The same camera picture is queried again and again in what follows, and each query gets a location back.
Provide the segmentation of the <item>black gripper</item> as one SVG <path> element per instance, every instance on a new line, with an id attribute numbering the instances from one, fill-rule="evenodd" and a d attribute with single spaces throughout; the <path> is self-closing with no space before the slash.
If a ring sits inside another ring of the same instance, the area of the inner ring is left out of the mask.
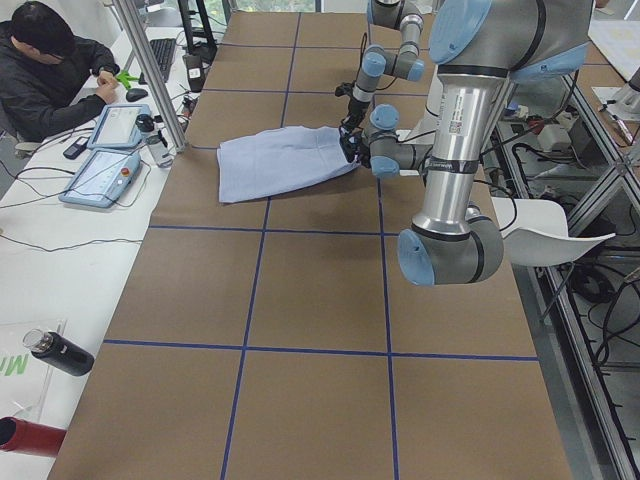
<path id="1" fill-rule="evenodd" d="M 361 120 L 365 117 L 370 106 L 369 101 L 361 101 L 351 97 L 348 103 L 348 115 L 341 120 L 339 131 L 341 134 L 351 134 L 360 127 Z"/>
<path id="2" fill-rule="evenodd" d="M 341 137 L 339 143 L 347 162 L 357 162 L 364 168 L 371 167 L 368 140 L 361 133 L 354 134 L 353 137 Z"/>

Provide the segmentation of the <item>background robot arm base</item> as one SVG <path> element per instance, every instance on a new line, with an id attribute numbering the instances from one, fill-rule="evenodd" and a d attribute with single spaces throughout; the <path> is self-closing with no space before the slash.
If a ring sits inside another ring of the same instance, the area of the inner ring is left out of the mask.
<path id="1" fill-rule="evenodd" d="M 601 110 L 625 121 L 639 121 L 639 71 L 622 87 L 593 87 Z"/>

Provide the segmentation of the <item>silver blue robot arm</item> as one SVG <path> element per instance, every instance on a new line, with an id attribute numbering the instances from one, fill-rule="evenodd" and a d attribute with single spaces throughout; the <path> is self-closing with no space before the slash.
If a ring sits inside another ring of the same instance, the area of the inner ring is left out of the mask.
<path id="1" fill-rule="evenodd" d="M 503 259 L 498 227 L 470 202 L 482 148 L 505 108 L 508 88 L 578 70 L 587 53 L 589 1 L 447 1 L 429 27 L 429 59 L 442 84 L 429 145 L 398 139 L 397 110 L 372 100 L 383 76 L 420 79 L 425 29 L 410 1 L 373 1 L 370 23 L 397 30 L 397 52 L 368 46 L 339 126 L 349 161 L 380 178 L 414 169 L 426 178 L 422 207 L 398 238 L 397 256 L 413 284 L 465 284 L 492 276 Z"/>
<path id="2" fill-rule="evenodd" d="M 361 44 L 355 80 L 342 83 L 335 90 L 336 97 L 349 97 L 346 117 L 339 125 L 343 137 L 360 127 L 382 76 L 417 82 L 425 71 L 425 63 L 420 58 L 424 21 L 413 1 L 369 1 L 367 20 L 370 25 L 398 32 L 401 42 L 395 51 L 374 43 Z"/>

